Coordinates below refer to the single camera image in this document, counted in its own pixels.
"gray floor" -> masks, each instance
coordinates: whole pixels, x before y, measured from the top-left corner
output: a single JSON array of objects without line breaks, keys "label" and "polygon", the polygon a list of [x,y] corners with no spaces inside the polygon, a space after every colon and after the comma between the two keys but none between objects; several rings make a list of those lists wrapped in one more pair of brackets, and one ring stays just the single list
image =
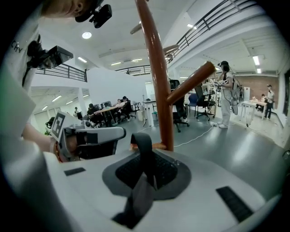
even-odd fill
[{"label": "gray floor", "polygon": [[[174,127],[174,145],[188,142],[208,131],[211,127],[207,118],[201,116],[189,118],[190,127],[181,125],[181,133]],[[117,145],[117,153],[123,153],[130,148],[132,133],[136,133],[148,125],[132,118],[130,122],[120,124],[127,131],[124,139]],[[142,131],[151,136],[152,142],[160,142],[159,127]],[[202,137],[179,147],[175,152],[210,160],[237,177],[249,183],[258,190],[265,200],[270,199],[280,191],[286,172],[286,164],[282,159],[283,150],[271,140],[258,135],[238,125],[229,126],[228,129],[213,127]]]}]

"person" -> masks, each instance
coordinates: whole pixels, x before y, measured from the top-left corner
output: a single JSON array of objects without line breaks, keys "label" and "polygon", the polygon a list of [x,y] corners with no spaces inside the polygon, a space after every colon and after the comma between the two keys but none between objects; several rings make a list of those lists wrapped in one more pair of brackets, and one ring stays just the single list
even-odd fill
[{"label": "person", "polygon": [[227,61],[221,62],[222,74],[218,77],[218,81],[223,80],[221,95],[222,95],[222,121],[218,122],[220,128],[228,128],[231,117],[231,98],[232,98],[232,84],[233,77],[229,72],[230,67]]},{"label": "person", "polygon": [[131,109],[131,105],[130,105],[130,101],[128,101],[128,98],[126,96],[123,96],[123,102],[121,102],[119,104],[119,110],[117,112],[117,117],[118,117],[118,123],[120,123],[121,121],[121,114],[125,114],[127,117],[127,122],[130,122],[131,118],[130,118],[130,109]]},{"label": "person", "polygon": [[[33,41],[38,44],[41,43],[38,29],[40,17],[75,18],[77,22],[84,22],[91,17],[100,4],[100,0],[44,0],[24,22],[15,38],[11,41],[6,57],[3,60],[3,65],[8,68],[11,76],[16,79],[24,90],[29,91],[36,70],[27,68],[27,62],[32,58],[28,56],[28,47]],[[25,140],[35,142],[41,151],[56,154],[60,162],[68,161],[62,154],[57,155],[57,141],[53,137],[45,136],[37,131],[29,122],[26,123],[22,136]],[[76,137],[68,137],[67,145],[70,153],[75,154],[77,150]]]},{"label": "person", "polygon": [[118,100],[117,100],[117,103],[116,103],[114,106],[119,107],[119,105],[120,105],[121,103],[122,103],[122,102],[121,102],[121,99],[118,99]]},{"label": "person", "polygon": [[89,104],[89,110],[87,111],[90,120],[96,124],[102,124],[104,117],[100,113],[100,111],[94,107],[93,104]]},{"label": "person", "polygon": [[274,92],[272,90],[272,85],[267,85],[268,87],[268,96],[266,97],[267,99],[267,106],[266,106],[266,113],[265,113],[265,118],[268,119],[271,118],[271,113],[272,113],[272,108],[273,108],[273,102],[274,102]]},{"label": "person", "polygon": [[[261,97],[260,102],[265,102],[265,94],[264,94],[264,93],[262,93],[262,97]],[[261,106],[261,105],[258,105],[258,104],[256,104],[256,109],[258,109],[259,106],[260,106],[260,109],[263,111],[263,110],[264,110],[264,107]]]},{"label": "person", "polygon": [[77,111],[77,107],[74,107],[74,113],[73,113],[73,116],[74,116],[75,118],[77,118],[77,113],[78,113],[78,111]]}]

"brown wooden pole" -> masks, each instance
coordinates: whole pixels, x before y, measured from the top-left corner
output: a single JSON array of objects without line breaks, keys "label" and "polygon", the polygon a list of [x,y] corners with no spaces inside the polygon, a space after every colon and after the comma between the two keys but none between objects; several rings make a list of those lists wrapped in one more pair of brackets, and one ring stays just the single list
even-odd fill
[{"label": "brown wooden pole", "polygon": [[193,73],[185,82],[174,89],[167,97],[168,104],[172,105],[177,100],[182,98],[186,93],[202,83],[206,78],[216,71],[215,66],[207,61],[204,65]]},{"label": "brown wooden pole", "polygon": [[170,86],[163,48],[147,3],[144,0],[135,0],[135,3],[142,22],[151,65],[161,142],[167,150],[173,151],[173,114],[172,107],[167,103]]}]

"ceiling light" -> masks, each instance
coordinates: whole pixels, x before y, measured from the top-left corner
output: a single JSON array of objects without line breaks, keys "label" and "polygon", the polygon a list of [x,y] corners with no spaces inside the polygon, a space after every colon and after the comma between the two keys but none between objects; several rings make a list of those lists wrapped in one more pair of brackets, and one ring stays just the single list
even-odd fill
[{"label": "ceiling light", "polygon": [[89,38],[92,37],[92,34],[91,34],[91,32],[85,32],[85,33],[82,34],[82,37],[83,37],[84,39],[89,39]]},{"label": "ceiling light", "polygon": [[52,100],[52,102],[56,101],[57,99],[59,99],[59,98],[61,98],[61,97],[62,97],[62,96],[59,95],[58,97],[54,98],[54,99]]},{"label": "ceiling light", "polygon": [[87,62],[85,59],[83,59],[83,58],[81,58],[81,57],[78,57],[78,59],[79,59],[80,61],[83,61],[84,63]]},{"label": "ceiling light", "polygon": [[111,66],[116,65],[116,64],[120,64],[120,63],[121,63],[121,62],[113,63],[113,64],[111,64]]},{"label": "ceiling light", "polygon": [[259,58],[257,56],[253,56],[253,60],[255,62],[255,65],[260,65]]},{"label": "ceiling light", "polygon": [[134,60],[132,60],[132,62],[138,62],[140,60],[142,60],[142,59],[134,59]]}]

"black railing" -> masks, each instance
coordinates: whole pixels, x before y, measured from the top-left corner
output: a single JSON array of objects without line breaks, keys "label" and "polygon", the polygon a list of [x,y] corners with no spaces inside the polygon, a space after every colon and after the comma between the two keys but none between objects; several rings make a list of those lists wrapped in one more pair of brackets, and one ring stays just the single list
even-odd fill
[{"label": "black railing", "polygon": [[141,76],[141,75],[151,74],[151,67],[150,65],[143,65],[143,66],[135,66],[135,67],[130,67],[130,68],[118,69],[116,71],[129,74],[132,76]]},{"label": "black railing", "polygon": [[37,69],[37,74],[64,77],[82,82],[87,82],[87,73],[67,64],[61,64],[56,68]]},{"label": "black railing", "polygon": [[187,33],[177,42],[179,50],[166,56],[167,64],[173,61],[176,56],[213,27],[230,18],[231,16],[242,12],[245,9],[257,5],[252,0],[224,0],[204,15]]}]

